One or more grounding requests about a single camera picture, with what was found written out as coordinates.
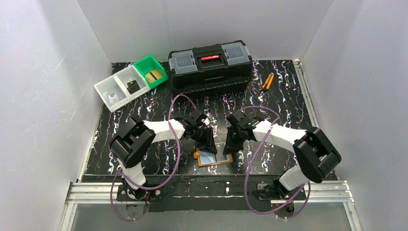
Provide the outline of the orange card holder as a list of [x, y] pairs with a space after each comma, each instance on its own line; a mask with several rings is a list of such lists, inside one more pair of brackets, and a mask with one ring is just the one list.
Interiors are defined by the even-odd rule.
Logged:
[[193, 157], [197, 160], [199, 167], [227, 164], [233, 161], [232, 154], [216, 156], [214, 153], [200, 152], [197, 149], [193, 154]]

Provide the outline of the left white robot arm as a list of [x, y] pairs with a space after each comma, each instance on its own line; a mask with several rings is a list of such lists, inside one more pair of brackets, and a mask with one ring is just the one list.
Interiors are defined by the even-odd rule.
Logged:
[[151, 122], [131, 118], [110, 143], [110, 150], [122, 167], [122, 178], [127, 187], [133, 190], [158, 189], [158, 186], [143, 186], [146, 178], [142, 172], [142, 158], [155, 142], [181, 139], [192, 139], [198, 148], [217, 152], [209, 118], [198, 109], [190, 115], [168, 121]]

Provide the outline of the white credit card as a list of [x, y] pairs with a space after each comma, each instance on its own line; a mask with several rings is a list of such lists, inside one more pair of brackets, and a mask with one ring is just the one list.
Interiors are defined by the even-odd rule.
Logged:
[[120, 102], [120, 98], [117, 92], [108, 95], [108, 101], [110, 106], [115, 105], [116, 103]]

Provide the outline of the gold credit card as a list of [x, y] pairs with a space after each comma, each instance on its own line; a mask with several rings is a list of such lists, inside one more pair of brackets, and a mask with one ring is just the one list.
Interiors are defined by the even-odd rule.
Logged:
[[147, 80], [148, 80], [149, 83], [154, 83], [154, 82], [157, 80], [157, 79], [156, 79], [154, 76], [152, 76], [151, 74], [147, 74], [145, 77], [147, 78]]

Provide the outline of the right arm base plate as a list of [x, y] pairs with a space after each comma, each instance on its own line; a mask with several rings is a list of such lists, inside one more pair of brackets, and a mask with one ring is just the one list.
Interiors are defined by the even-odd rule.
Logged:
[[275, 187], [273, 183], [259, 183], [253, 190], [253, 195], [261, 201], [287, 201], [300, 187], [287, 191], [283, 186]]

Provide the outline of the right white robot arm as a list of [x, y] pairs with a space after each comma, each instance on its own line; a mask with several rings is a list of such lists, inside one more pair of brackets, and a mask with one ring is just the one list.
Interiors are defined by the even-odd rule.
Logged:
[[230, 123], [223, 153], [243, 150], [246, 141], [264, 141], [295, 154], [298, 164], [274, 180], [268, 191], [286, 195], [308, 183], [321, 183], [342, 160], [323, 130], [310, 127], [307, 130], [283, 127], [262, 117], [250, 118], [242, 111], [228, 116]]

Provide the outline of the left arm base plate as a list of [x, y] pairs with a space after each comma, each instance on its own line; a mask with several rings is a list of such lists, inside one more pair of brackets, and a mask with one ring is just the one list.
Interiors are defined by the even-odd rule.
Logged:
[[147, 191], [143, 189], [133, 189], [128, 188], [126, 185], [122, 184], [118, 186], [118, 191], [114, 193], [116, 200], [120, 202], [134, 202], [134, 201], [162, 201], [163, 200], [163, 190], [152, 190]]

